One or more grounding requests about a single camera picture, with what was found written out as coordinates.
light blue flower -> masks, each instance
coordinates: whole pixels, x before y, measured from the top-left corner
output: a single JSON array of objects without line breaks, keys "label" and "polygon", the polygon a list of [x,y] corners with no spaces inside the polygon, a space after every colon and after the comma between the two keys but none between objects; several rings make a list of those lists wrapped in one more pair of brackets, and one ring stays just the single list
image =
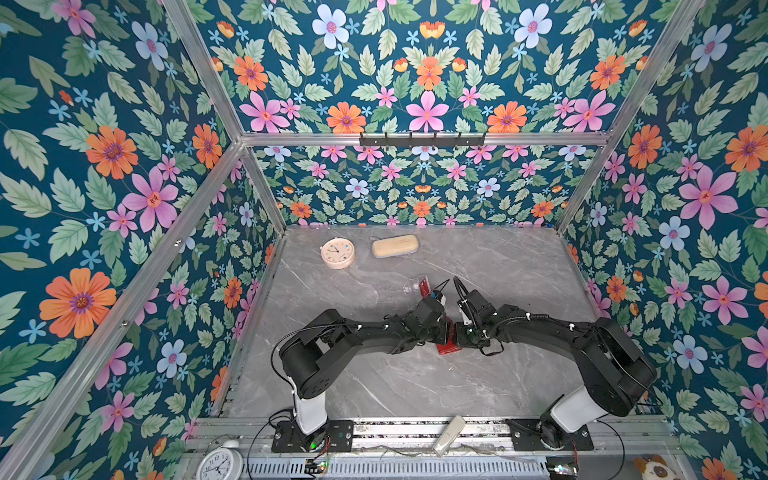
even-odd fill
[{"label": "light blue flower", "polygon": [[38,323],[35,319],[29,320],[29,328],[23,329],[21,332],[18,333],[19,336],[28,336],[27,339],[30,343],[35,343],[35,340],[38,339],[39,336],[45,336],[45,322]]},{"label": "light blue flower", "polygon": [[51,100],[51,106],[53,108],[48,110],[48,113],[51,115],[57,115],[59,121],[64,121],[65,118],[72,118],[72,116],[67,113],[67,110],[69,110],[69,105],[61,104],[61,107],[59,107],[55,100]]},{"label": "light blue flower", "polygon": [[100,228],[104,228],[104,220],[106,219],[106,217],[99,215],[98,212],[94,212],[92,217],[89,217],[85,220],[85,223],[88,225],[93,225],[94,232],[98,232]]},{"label": "light blue flower", "polygon": [[409,31],[408,32],[408,38],[406,38],[406,41],[409,41],[411,43],[411,46],[419,43],[420,42],[420,40],[419,40],[419,32],[416,31],[416,30]]},{"label": "light blue flower", "polygon": [[445,31],[445,38],[442,39],[443,43],[447,43],[450,47],[453,45],[453,42],[456,41],[456,30],[454,31]]},{"label": "light blue flower", "polygon": [[93,253],[89,252],[88,250],[83,250],[83,257],[85,257],[85,260],[82,260],[80,262],[80,266],[86,266],[88,265],[88,268],[91,270],[94,269],[94,265],[98,265],[101,263],[101,258],[98,258],[99,251],[94,250]]},{"label": "light blue flower", "polygon": [[36,240],[40,238],[40,234],[39,233],[33,234],[32,230],[29,227],[26,227],[24,229],[24,235],[17,233],[14,238],[16,240],[21,240],[24,242],[24,245],[22,245],[22,247],[24,247],[24,250],[27,250],[30,244],[32,244],[35,247],[38,247],[40,245],[40,243]]},{"label": "light blue flower", "polygon": [[246,41],[246,40],[248,39],[248,33],[249,33],[249,32],[248,32],[247,30],[243,30],[243,27],[241,27],[241,26],[238,26],[238,27],[237,27],[237,33],[236,33],[236,35],[237,35],[238,37],[240,37],[240,40],[242,40],[242,41]]}]

orange flower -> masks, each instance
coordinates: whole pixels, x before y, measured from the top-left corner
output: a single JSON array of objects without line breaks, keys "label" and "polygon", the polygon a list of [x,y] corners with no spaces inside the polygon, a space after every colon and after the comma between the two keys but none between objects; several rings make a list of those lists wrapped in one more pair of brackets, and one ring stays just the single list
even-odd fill
[{"label": "orange flower", "polygon": [[232,38],[235,36],[235,27],[232,26],[229,22],[218,22],[216,23],[216,26],[219,28],[219,31],[222,35],[224,35],[227,38]]},{"label": "orange flower", "polygon": [[432,90],[435,85],[440,84],[440,75],[442,67],[438,65],[437,58],[427,57],[422,60],[422,64],[416,69],[419,76],[417,82],[424,87],[424,90]]},{"label": "orange flower", "polygon": [[608,296],[614,302],[620,302],[627,298],[627,286],[624,285],[624,279],[615,275],[608,280],[605,291],[608,292]]},{"label": "orange flower", "polygon": [[408,61],[405,60],[404,58],[400,58],[399,60],[396,60],[395,61],[395,70],[397,70],[397,71],[399,71],[401,73],[406,71],[406,70],[408,70]]},{"label": "orange flower", "polygon": [[422,22],[419,25],[419,31],[424,38],[439,38],[445,33],[445,23],[443,22]]},{"label": "orange flower", "polygon": [[578,249],[569,243],[568,252],[571,253],[571,258],[574,259],[574,262],[578,263]]},{"label": "orange flower", "polygon": [[221,367],[221,370],[219,370],[218,374],[216,374],[216,378],[214,378],[214,382],[211,384],[214,388],[213,390],[210,391],[211,402],[216,402],[216,397],[219,396],[219,390],[221,389],[221,384],[223,383],[226,377],[227,377],[227,367],[223,366]]},{"label": "orange flower", "polygon": [[[763,274],[763,280],[768,283],[768,272]],[[768,318],[768,285],[765,283],[758,283],[755,285],[755,298],[758,300],[765,300],[760,304],[760,311]]]},{"label": "orange flower", "polygon": [[253,91],[263,90],[266,84],[270,83],[269,77],[264,73],[264,66],[258,61],[254,62],[251,57],[237,57],[233,68],[235,75],[239,75],[237,80]]},{"label": "orange flower", "polygon": [[701,473],[707,480],[736,480],[736,474],[726,470],[725,464],[717,458],[705,458]]},{"label": "orange flower", "polygon": [[194,128],[195,136],[192,137],[192,146],[197,149],[197,159],[207,168],[213,168],[219,163],[221,157],[221,145],[219,135],[210,129],[210,125],[197,125]]},{"label": "orange flower", "polygon": [[638,20],[633,23],[632,26],[629,27],[629,36],[637,37],[643,30],[645,30],[645,25],[648,25],[648,22],[645,20]]},{"label": "orange flower", "polygon": [[747,127],[739,132],[738,138],[731,138],[728,144],[729,153],[725,156],[725,163],[737,172],[752,172],[760,168],[760,161],[768,161],[768,127],[757,125],[752,130]]},{"label": "orange flower", "polygon": [[659,137],[659,127],[646,125],[642,130],[632,137],[632,145],[629,147],[629,163],[633,167],[641,170],[652,164],[659,154],[657,148],[661,148],[661,137]]},{"label": "orange flower", "polygon": [[350,107],[345,101],[339,102],[339,107],[331,107],[328,114],[328,126],[333,128],[334,134],[361,134],[362,126],[366,124],[357,105]]},{"label": "orange flower", "polygon": [[227,282],[227,286],[224,287],[224,305],[229,308],[237,306],[237,302],[240,301],[240,294],[243,292],[243,282],[236,276],[230,278]]},{"label": "orange flower", "polygon": [[57,276],[45,287],[48,295],[54,299],[40,303],[40,318],[53,320],[48,329],[51,333],[64,338],[74,328],[74,337],[81,339],[94,332],[94,322],[101,321],[109,313],[107,306],[114,305],[116,292],[109,286],[109,278],[102,272],[96,272],[91,278],[87,268],[74,268],[69,272],[69,280]]},{"label": "orange flower", "polygon": [[304,202],[293,202],[293,205],[290,206],[290,213],[298,218],[309,218],[312,216],[312,209],[309,205],[305,205]]},{"label": "orange flower", "polygon": [[528,117],[523,117],[527,112],[528,110],[523,105],[518,106],[516,101],[508,102],[506,108],[499,105],[494,109],[494,114],[488,117],[488,131],[492,134],[517,133],[528,121]]},{"label": "orange flower", "polygon": [[592,88],[597,90],[605,90],[617,81],[619,81],[619,75],[624,73],[627,69],[627,65],[624,63],[624,56],[611,55],[606,58],[605,61],[598,63],[598,66],[594,68],[595,72],[589,77],[592,80]]},{"label": "orange flower", "polygon": [[413,213],[416,214],[416,216],[424,218],[427,215],[429,215],[429,204],[426,202],[418,202],[415,207],[413,207]]},{"label": "orange flower", "polygon": [[270,260],[272,260],[272,254],[275,253],[275,244],[272,243],[266,248],[266,255],[264,256],[264,263],[267,265],[270,264]]},{"label": "orange flower", "polygon": [[168,437],[163,437],[162,439],[157,440],[157,443],[154,444],[154,448],[152,448],[152,455],[156,457],[163,455],[166,445],[168,445]]},{"label": "orange flower", "polygon": [[105,177],[110,174],[115,180],[120,180],[134,171],[134,165],[139,165],[139,157],[134,152],[134,141],[127,138],[119,128],[112,130],[106,125],[98,128],[99,135],[91,134],[85,141],[89,147],[85,151],[88,161],[96,165],[96,171]]},{"label": "orange flower", "polygon": [[467,62],[464,60],[464,58],[456,57],[453,59],[453,63],[451,63],[451,68],[453,68],[453,71],[460,72],[467,69]]},{"label": "orange flower", "polygon": [[536,204],[533,207],[533,216],[546,217],[547,215],[552,213],[553,209],[554,209],[554,204],[549,200],[545,200],[540,204]]}]

dark teal wallpaper background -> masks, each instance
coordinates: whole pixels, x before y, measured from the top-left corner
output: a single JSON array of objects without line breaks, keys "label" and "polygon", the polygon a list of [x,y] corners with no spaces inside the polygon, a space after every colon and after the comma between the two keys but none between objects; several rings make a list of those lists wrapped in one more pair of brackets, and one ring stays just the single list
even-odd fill
[{"label": "dark teal wallpaper background", "polygon": [[763,478],[764,1],[708,2],[568,231],[600,307],[655,361],[651,401],[707,480]]}]

floral wallpaper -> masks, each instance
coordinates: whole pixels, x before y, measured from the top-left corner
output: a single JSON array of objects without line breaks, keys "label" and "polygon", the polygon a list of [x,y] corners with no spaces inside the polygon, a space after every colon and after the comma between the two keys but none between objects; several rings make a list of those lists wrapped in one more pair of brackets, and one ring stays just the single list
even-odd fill
[{"label": "floral wallpaper", "polygon": [[[157,2],[6,2],[0,56],[0,270],[12,278],[0,291],[4,455],[228,139]],[[169,473],[270,252],[243,175],[238,166],[222,186],[38,478]],[[161,437],[166,455],[143,455]]]},{"label": "floral wallpaper", "polygon": [[676,4],[245,0],[191,10],[251,131],[511,133],[606,129]]},{"label": "floral wallpaper", "polygon": [[567,232],[706,480],[768,474],[767,19],[707,3]]}]

mounting plate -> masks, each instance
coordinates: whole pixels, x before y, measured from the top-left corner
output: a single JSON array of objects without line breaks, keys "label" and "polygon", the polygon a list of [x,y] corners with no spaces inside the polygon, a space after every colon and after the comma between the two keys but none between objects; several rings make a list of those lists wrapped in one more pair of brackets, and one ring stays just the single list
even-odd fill
[{"label": "mounting plate", "polygon": [[[329,420],[327,452],[351,452],[355,422],[352,420]],[[277,424],[272,441],[272,453],[303,453],[301,431],[295,422],[283,420]]]}]

